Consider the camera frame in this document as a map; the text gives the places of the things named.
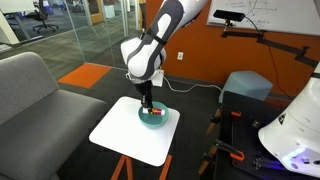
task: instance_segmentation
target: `white robot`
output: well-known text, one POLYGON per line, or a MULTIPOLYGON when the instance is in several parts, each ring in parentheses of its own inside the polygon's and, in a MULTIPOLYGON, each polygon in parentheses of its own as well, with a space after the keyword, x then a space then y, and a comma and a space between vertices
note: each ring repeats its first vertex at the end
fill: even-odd
MULTIPOLYGON (((207 0, 164 0, 150 28, 121 44, 127 78, 151 111, 150 77, 166 59, 164 46, 180 28, 191 24, 207 0)), ((320 177, 320 66, 290 106, 258 136, 264 147, 290 171, 320 177)))

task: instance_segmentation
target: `whiteboard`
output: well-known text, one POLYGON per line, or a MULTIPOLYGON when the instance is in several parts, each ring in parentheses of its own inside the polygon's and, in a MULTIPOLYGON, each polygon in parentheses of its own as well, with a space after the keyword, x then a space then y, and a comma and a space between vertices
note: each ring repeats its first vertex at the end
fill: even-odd
MULTIPOLYGON (((207 25, 225 23, 213 17, 217 9, 242 12, 260 30, 320 36, 320 0, 212 0, 207 25)), ((232 23, 238 28, 254 28, 246 18, 232 23)))
POLYGON ((0 0, 2 13, 15 13, 21 11, 34 11, 32 0, 0 0))

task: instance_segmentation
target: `power cord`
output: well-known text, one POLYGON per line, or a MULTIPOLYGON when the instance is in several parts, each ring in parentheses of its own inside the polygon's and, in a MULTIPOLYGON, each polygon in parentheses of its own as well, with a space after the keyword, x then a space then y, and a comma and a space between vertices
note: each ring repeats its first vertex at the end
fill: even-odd
MULTIPOLYGON (((255 27, 255 29, 257 30, 257 32, 258 32, 259 34, 262 34, 261 31, 257 28, 257 26, 254 24, 254 22, 253 22, 250 18, 248 18, 248 17, 245 17, 245 18, 248 19, 248 20, 252 23, 252 25, 255 27)), ((269 50, 269 54, 270 54, 270 57, 271 57, 271 60, 272 60, 273 68, 274 68, 275 73, 276 73, 276 83, 277 83, 277 86, 278 86, 278 88, 280 89, 280 91, 288 97, 288 99, 293 100, 293 99, 281 88, 281 86, 280 86, 280 84, 279 84, 278 70, 277 70, 277 67, 276 67, 276 64, 275 64, 275 61, 274 61, 273 54, 272 54, 272 51, 271 51, 271 47, 270 47, 270 46, 268 46, 268 50, 269 50)))
POLYGON ((163 78, 164 78, 164 80, 167 81, 167 83, 168 83, 168 85, 169 85, 169 88, 170 88, 172 91, 174 91, 174 92, 186 93, 186 92, 191 91, 191 90, 192 90, 194 87, 196 87, 196 86, 200 86, 200 87, 215 87, 215 88, 219 89, 220 92, 222 91, 222 89, 221 89, 220 87, 216 86, 216 85, 202 85, 202 84, 195 84, 195 85, 193 85, 191 88, 189 88, 188 90, 176 90, 176 89, 173 89, 173 88, 171 87, 171 84, 169 83, 169 81, 168 81, 168 79, 167 79, 166 77, 163 76, 163 78))

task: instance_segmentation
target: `wooden stand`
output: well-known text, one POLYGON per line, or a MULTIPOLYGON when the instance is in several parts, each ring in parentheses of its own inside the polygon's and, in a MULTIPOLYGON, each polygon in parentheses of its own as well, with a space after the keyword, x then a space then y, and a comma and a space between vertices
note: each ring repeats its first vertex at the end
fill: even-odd
MULTIPOLYGON (((166 159, 166 161, 165 161, 165 163, 163 165, 159 180, 165 180, 167 178, 167 174, 168 174, 168 171, 169 171, 169 168, 170 168, 171 160, 172 160, 172 156, 168 155, 167 159, 166 159)), ((124 155, 121 156, 121 158, 120 158, 120 160, 118 162, 118 165, 117 165, 116 169, 113 172, 111 180, 118 180, 118 177, 119 177, 119 175, 121 173, 121 170, 122 170, 122 167, 123 167, 124 163, 126 163, 126 167, 127 167, 126 169, 127 169, 127 178, 128 178, 128 180, 133 180, 132 159, 130 157, 124 156, 124 155)))

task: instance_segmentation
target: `sofa cushion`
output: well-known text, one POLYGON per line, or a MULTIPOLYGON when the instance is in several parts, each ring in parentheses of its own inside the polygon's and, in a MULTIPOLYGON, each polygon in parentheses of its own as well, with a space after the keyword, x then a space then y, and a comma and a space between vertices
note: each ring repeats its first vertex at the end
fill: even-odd
POLYGON ((0 126, 0 173, 49 179, 106 111, 103 101, 56 90, 0 126))
POLYGON ((0 60, 0 125, 58 88, 35 53, 0 60))

